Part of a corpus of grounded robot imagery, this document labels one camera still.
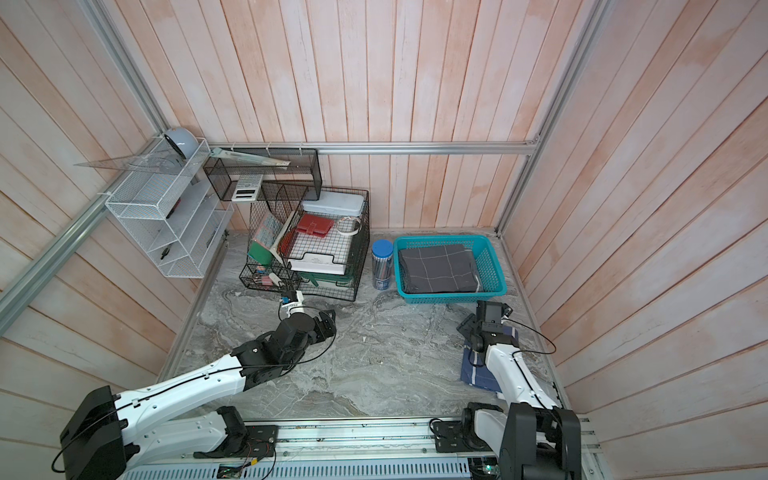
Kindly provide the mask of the navy blue pillowcase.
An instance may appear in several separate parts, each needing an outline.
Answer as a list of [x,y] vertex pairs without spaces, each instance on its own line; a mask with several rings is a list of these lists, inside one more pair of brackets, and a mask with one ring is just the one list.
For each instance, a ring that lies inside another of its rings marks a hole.
[[477,388],[515,395],[524,387],[518,351],[519,346],[497,344],[478,353],[464,339],[460,379]]

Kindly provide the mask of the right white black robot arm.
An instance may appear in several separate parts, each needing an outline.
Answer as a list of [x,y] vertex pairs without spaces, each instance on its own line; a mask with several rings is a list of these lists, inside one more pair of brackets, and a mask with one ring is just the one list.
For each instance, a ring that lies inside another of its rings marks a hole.
[[457,328],[465,339],[462,380],[491,390],[504,408],[471,403],[462,419],[462,440],[473,449],[489,448],[496,464],[476,475],[485,479],[580,479],[581,424],[540,386],[511,319],[512,307],[501,302],[477,302],[476,311]]

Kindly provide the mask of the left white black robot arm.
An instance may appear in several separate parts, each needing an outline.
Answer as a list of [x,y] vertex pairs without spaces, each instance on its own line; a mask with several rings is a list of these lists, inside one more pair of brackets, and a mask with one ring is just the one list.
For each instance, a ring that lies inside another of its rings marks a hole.
[[51,469],[68,479],[117,479],[174,455],[239,454],[249,440],[236,408],[191,419],[186,413],[287,375],[305,363],[308,347],[331,345],[336,334],[335,311],[294,307],[274,330],[201,368],[123,393],[94,389],[63,428]]

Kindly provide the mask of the teal plastic basket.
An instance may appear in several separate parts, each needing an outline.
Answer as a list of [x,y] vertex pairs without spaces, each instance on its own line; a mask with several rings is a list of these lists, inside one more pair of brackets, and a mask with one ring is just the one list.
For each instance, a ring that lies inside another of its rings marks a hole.
[[[479,292],[412,295],[403,291],[398,265],[399,251],[408,248],[460,244],[473,254],[481,282]],[[490,240],[481,235],[422,235],[404,236],[394,241],[394,271],[398,293],[409,304],[471,303],[503,296],[507,292],[506,280]]]

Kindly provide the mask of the green book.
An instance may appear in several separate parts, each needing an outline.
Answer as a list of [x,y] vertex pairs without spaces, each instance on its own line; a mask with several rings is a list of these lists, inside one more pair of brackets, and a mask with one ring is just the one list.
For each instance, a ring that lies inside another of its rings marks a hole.
[[251,241],[249,243],[247,254],[251,260],[263,267],[270,266],[274,260],[272,252],[256,241]]

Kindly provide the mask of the red wallet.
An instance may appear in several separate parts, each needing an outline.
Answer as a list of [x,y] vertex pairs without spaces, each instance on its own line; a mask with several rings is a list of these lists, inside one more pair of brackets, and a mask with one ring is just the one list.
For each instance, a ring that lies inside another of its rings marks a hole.
[[315,237],[325,237],[334,227],[335,221],[330,218],[317,216],[311,213],[303,213],[299,219],[296,230]]

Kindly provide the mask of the blue lidded pen jar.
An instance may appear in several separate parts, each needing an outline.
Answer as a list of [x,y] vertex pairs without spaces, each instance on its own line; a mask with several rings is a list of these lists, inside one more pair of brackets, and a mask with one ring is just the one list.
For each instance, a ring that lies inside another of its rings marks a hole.
[[394,245],[390,240],[376,240],[371,247],[372,282],[376,290],[389,289],[393,270]]

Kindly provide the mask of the white plastic box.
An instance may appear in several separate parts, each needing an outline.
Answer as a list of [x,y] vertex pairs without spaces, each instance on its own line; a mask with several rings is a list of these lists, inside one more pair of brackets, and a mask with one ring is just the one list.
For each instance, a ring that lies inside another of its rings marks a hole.
[[358,217],[364,207],[365,198],[360,194],[322,191],[317,200],[304,200],[302,208],[312,214],[340,217]]

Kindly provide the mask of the white calculator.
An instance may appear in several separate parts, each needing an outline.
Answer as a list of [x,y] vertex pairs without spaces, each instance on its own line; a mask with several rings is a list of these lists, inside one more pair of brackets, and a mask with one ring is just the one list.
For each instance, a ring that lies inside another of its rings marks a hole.
[[241,175],[234,184],[232,202],[255,202],[258,198],[263,176],[261,174]]

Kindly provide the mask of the clear set square ruler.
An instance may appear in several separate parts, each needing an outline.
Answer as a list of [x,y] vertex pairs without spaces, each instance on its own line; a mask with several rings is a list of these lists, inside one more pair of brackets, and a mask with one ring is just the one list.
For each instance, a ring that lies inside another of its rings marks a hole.
[[282,159],[276,159],[276,158],[266,157],[266,156],[257,155],[257,154],[237,152],[234,150],[225,150],[219,147],[213,148],[210,151],[209,156],[211,158],[216,158],[221,160],[231,160],[238,163],[243,163],[245,165],[257,166],[257,167],[287,168],[291,165],[291,162],[289,160],[282,160]]

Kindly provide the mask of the clear triangle ruler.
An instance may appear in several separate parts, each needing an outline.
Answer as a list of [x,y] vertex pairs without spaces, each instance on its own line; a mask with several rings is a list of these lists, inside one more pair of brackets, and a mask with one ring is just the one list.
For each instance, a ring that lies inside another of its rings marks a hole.
[[177,155],[166,151],[98,161],[87,161],[77,163],[76,166],[99,170],[143,172],[151,174],[176,174],[181,169]]

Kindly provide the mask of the small round grey clock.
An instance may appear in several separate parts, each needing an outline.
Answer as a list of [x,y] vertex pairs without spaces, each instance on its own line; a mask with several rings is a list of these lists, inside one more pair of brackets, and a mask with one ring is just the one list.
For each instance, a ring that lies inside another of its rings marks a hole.
[[199,146],[195,135],[183,127],[167,129],[163,133],[163,138],[185,160],[190,160]]

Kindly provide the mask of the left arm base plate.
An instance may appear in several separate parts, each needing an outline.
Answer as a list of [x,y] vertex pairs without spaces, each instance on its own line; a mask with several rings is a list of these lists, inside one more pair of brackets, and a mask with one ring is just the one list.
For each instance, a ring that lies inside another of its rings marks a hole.
[[194,452],[195,459],[245,459],[261,460],[274,455],[274,443],[278,427],[238,426],[226,428],[222,442],[212,451]]

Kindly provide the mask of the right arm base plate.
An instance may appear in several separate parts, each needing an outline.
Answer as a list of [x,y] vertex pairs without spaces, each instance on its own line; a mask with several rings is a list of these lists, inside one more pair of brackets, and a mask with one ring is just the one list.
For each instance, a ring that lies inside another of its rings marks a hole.
[[471,420],[434,418],[428,423],[439,453],[492,452],[501,455],[515,448],[515,436],[507,435],[504,415],[480,412]]

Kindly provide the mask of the aluminium front rail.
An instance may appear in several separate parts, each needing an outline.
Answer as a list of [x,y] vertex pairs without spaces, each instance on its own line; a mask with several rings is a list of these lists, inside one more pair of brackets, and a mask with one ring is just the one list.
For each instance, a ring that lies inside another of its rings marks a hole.
[[[296,420],[278,427],[274,455],[261,460],[195,459],[194,452],[124,472],[122,479],[468,478],[494,466],[492,452],[439,453],[428,418]],[[594,475],[594,434],[581,424],[582,477]]]

